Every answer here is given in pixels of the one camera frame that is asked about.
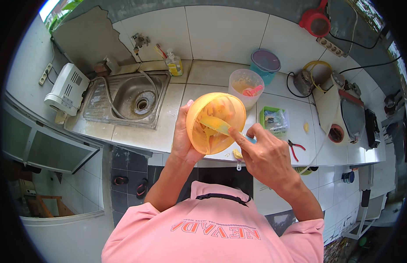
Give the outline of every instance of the pink t-shirt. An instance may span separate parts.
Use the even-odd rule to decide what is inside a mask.
[[[292,224],[278,237],[251,200],[196,196],[240,190],[192,182],[190,199],[160,213],[151,203],[130,207],[101,254],[102,262],[323,262],[323,219]]]

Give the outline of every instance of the stainless steel sink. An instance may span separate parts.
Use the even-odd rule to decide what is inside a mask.
[[[86,95],[83,116],[86,120],[118,125],[129,125],[155,129],[160,115],[161,104],[170,81],[168,71],[146,72],[157,87],[141,73],[129,73],[106,77],[113,105],[127,119],[117,116],[110,106],[104,81],[90,83]]]

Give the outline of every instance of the hand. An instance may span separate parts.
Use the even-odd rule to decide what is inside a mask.
[[[186,105],[180,107],[179,114],[177,115],[176,127],[174,128],[173,147],[171,149],[171,155],[189,163],[195,165],[205,155],[199,153],[193,147],[189,140],[186,130],[186,116],[190,106],[193,104],[193,100],[189,100]]]
[[[288,143],[263,129],[259,123],[253,124],[246,134],[251,138],[256,136],[256,144],[249,142],[235,128],[230,128],[228,133],[241,147],[247,171],[285,200],[291,199],[301,178],[291,167]]]

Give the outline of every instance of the orange plastic bowl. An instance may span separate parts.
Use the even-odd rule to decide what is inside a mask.
[[[214,155],[227,149],[234,140],[200,124],[204,116],[220,118],[242,132],[246,122],[246,109],[237,97],[222,92],[205,94],[192,104],[186,117],[187,135],[198,152]]]

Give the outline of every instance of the strap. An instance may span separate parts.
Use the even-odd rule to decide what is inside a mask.
[[[196,197],[196,199],[202,200],[202,199],[207,199],[211,197],[217,197],[217,198],[224,198],[224,199],[229,199],[232,201],[236,201],[239,204],[242,204],[244,206],[247,206],[246,203],[249,202],[252,198],[249,196],[249,199],[247,202],[244,202],[240,197],[233,197],[232,195],[229,194],[204,194]]]

